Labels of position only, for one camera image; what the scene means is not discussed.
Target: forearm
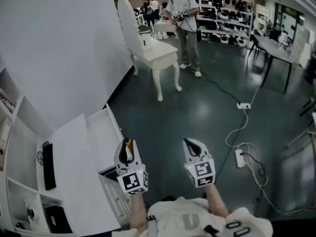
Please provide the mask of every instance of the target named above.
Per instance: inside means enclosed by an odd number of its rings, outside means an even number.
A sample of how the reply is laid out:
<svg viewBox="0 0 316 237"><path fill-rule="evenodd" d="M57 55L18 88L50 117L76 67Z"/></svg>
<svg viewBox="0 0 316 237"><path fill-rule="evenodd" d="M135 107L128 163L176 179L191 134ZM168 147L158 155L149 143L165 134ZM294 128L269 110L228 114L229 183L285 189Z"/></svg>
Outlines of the forearm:
<svg viewBox="0 0 316 237"><path fill-rule="evenodd" d="M208 209L216 216L226 218L229 215L228 209L224 204L214 184L205 186Z"/></svg>
<svg viewBox="0 0 316 237"><path fill-rule="evenodd" d="M187 13L187 17L192 17L196 14L199 13L199 8L193 8L192 10L190 10L188 13Z"/></svg>
<svg viewBox="0 0 316 237"><path fill-rule="evenodd" d="M130 228L140 229L147 223L147 212L144 205L143 195L138 194L132 197L132 210L130 215Z"/></svg>

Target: gray pants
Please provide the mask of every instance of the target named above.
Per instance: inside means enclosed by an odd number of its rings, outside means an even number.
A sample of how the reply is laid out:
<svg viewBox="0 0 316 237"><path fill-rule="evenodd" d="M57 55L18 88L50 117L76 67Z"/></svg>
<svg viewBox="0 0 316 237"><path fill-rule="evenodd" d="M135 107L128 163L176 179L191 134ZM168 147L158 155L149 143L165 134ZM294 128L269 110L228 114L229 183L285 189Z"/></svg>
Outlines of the gray pants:
<svg viewBox="0 0 316 237"><path fill-rule="evenodd" d="M182 63L185 65L189 65L191 59L192 70L194 72L199 71L197 33L189 32L183 30L182 28L179 28L177 30L177 34L180 40Z"/></svg>

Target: extension cord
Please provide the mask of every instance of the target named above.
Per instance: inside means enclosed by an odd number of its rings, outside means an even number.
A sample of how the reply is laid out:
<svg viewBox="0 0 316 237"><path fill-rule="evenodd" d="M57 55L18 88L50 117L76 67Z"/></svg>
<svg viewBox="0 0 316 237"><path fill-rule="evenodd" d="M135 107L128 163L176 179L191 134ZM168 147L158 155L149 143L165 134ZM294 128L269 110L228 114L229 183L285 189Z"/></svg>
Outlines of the extension cord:
<svg viewBox="0 0 316 237"><path fill-rule="evenodd" d="M237 109L238 110L250 110L251 109L251 104L249 104L249 103L237 104Z"/></svg>

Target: white sneaker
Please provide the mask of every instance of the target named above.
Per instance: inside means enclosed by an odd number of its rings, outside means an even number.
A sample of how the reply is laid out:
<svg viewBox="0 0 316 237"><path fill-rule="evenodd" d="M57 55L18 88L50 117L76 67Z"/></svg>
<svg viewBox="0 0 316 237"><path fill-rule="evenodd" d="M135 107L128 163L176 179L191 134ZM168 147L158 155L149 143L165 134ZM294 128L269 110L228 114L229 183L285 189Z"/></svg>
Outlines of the white sneaker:
<svg viewBox="0 0 316 237"><path fill-rule="evenodd" d="M192 71L192 72L197 78L200 78L202 76L200 71L196 71L196 72Z"/></svg>
<svg viewBox="0 0 316 237"><path fill-rule="evenodd" d="M189 64L189 65L181 64L180 69L185 69L186 67L189 67L189 66L191 66L191 64Z"/></svg>

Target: cable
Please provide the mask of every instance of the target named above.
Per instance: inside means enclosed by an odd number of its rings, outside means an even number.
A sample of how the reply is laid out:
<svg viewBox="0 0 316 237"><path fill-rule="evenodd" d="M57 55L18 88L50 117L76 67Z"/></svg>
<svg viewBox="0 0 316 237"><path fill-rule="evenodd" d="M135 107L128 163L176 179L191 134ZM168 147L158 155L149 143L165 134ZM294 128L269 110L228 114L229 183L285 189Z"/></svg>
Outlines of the cable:
<svg viewBox="0 0 316 237"><path fill-rule="evenodd" d="M40 163L40 165L43 166L44 165L43 152L38 151L36 153L36 158L38 159L38 162Z"/></svg>
<svg viewBox="0 0 316 237"><path fill-rule="evenodd" d="M240 127L242 127L244 121L245 121L245 118L242 120L242 122L241 122L241 124L240 124ZM240 129L239 129L239 132L238 132L238 134L236 135L236 137L235 137L233 143L235 143L235 141L237 140L239 133L240 133ZM225 165L225 163L226 163L226 161L227 161L227 159L228 159L228 156L229 156L231 150L232 150L232 148L229 147L229 150L228 150L228 152L227 152L227 154L226 154L226 156L225 156L225 159L224 159L224 161L223 161L223 163L222 163L222 166L220 167L220 169L219 169L219 171L218 171L218 174L216 175L216 178L219 177L219 175L220 175L220 173L221 173L221 171L222 171L222 169L223 169L223 167L224 167L224 165Z"/></svg>
<svg viewBox="0 0 316 237"><path fill-rule="evenodd" d="M215 85L220 89L220 91L222 91L222 92L224 92L225 94L231 96L232 98L234 98L235 100L237 100L237 102L240 104L240 100L239 100L237 97L235 97L235 96L232 95L231 93L229 93L229 92L223 90L223 89L221 88L221 86L220 86L217 82L212 81L212 80L209 80L209 79L208 79L208 75L207 75L207 74L205 73L205 71L202 69L202 66L201 66L201 71L202 71L202 74L206 77L206 81L215 84Z"/></svg>

